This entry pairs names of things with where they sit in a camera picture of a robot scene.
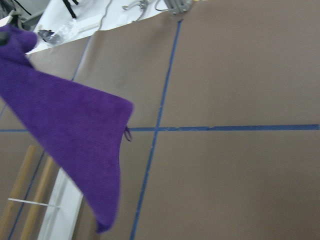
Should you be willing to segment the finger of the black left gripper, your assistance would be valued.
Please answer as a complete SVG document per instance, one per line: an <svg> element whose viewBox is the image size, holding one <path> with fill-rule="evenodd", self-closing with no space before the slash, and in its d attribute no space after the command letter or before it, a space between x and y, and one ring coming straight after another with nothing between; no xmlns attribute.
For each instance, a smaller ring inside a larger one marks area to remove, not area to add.
<svg viewBox="0 0 320 240"><path fill-rule="evenodd" d="M8 42L8 32L2 31L0 32L0 45L5 46Z"/></svg>

